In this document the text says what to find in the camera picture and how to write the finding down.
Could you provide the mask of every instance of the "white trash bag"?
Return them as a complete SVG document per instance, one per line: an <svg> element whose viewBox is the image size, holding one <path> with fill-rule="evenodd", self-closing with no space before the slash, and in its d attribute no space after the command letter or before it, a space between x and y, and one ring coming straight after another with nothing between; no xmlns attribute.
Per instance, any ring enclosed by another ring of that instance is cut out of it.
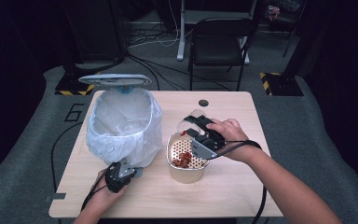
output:
<svg viewBox="0 0 358 224"><path fill-rule="evenodd" d="M161 149L161 108L147 90L105 91L89 117L89 151L106 164L126 158L131 166L148 166Z"/></svg>

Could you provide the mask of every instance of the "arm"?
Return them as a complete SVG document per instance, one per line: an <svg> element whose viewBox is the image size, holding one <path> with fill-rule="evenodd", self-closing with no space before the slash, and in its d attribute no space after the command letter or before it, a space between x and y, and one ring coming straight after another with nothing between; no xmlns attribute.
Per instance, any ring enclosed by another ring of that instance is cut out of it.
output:
<svg viewBox="0 0 358 224"><path fill-rule="evenodd" d="M244 141L248 136L235 119L208 124L208 128L221 133L226 140ZM248 164L263 182L283 215L291 223L340 223L336 214L307 185L274 161L262 150L243 146L226 154L235 161Z"/></svg>
<svg viewBox="0 0 358 224"><path fill-rule="evenodd" d="M103 171L98 173L97 179L103 174ZM104 178L101 179L96 189L100 189L96 192L87 203L83 211L75 220L74 224L91 224L98 223L101 216L124 194L127 186L125 186L118 193L114 193L105 187L106 182Z"/></svg>

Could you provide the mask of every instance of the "gray carpet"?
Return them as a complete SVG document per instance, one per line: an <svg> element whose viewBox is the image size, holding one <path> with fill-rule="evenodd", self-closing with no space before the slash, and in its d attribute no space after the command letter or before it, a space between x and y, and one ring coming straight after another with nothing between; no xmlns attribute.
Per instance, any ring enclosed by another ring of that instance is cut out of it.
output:
<svg viewBox="0 0 358 224"><path fill-rule="evenodd" d="M303 97L265 94L259 73L284 70L296 44L283 58L286 43L284 35L257 34L249 52L251 64L245 67L241 91L248 91L254 97L272 158L312 187L344 223L358 223L358 177L340 158L326 134L320 109L305 81L301 77L296 78ZM157 43L130 48L129 51L140 58L186 71L187 59L183 62L175 59L177 42L171 47ZM165 78L188 90L187 75L158 66L156 68ZM146 88L158 89L150 72L128 58L103 73L144 74L153 80L153 84ZM48 86L44 98L21 138L0 166L0 223L58 223L57 219L48 215L50 197L54 193L50 152L56 139L65 130L83 121L92 97L55 95L54 88L62 75L61 67L45 73ZM162 91L175 91L161 77L158 80ZM80 114L78 120L65 121L74 105L73 110ZM75 126L70 129L55 146L54 167L58 182L79 128ZM72 221L64 219L62 223ZM250 221L249 217L238 218L238 223ZM272 217L269 223L287 221L284 217Z"/></svg>

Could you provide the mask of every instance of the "light wood tabletop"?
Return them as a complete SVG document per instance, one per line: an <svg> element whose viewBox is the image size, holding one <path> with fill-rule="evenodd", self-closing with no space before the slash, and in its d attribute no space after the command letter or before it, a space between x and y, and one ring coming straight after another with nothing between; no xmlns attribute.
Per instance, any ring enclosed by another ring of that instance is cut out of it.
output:
<svg viewBox="0 0 358 224"><path fill-rule="evenodd" d="M141 177L134 177L125 195L104 217L254 217L261 203L262 183L244 163L221 157L210 161L205 173L193 184L174 180L169 172L166 146L177 125L193 110L200 109L210 119L236 119L251 140L269 154L263 129L250 93L245 91L151 91L162 108L161 150ZM89 152L86 144L87 120L101 91L95 92L82 124L57 193L52 217L77 217L81 205L107 165ZM208 105L199 105L199 100ZM281 217L282 213L267 196L262 217Z"/></svg>

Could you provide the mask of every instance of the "open lid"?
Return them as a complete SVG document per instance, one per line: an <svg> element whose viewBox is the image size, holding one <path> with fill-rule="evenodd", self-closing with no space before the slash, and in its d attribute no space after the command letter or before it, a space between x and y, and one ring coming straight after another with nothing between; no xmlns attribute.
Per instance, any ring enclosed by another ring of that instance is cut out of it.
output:
<svg viewBox="0 0 358 224"><path fill-rule="evenodd" d="M111 87L137 87L150 84L152 80L144 75L136 74L102 74L84 76L79 78L80 82L95 86Z"/></svg>

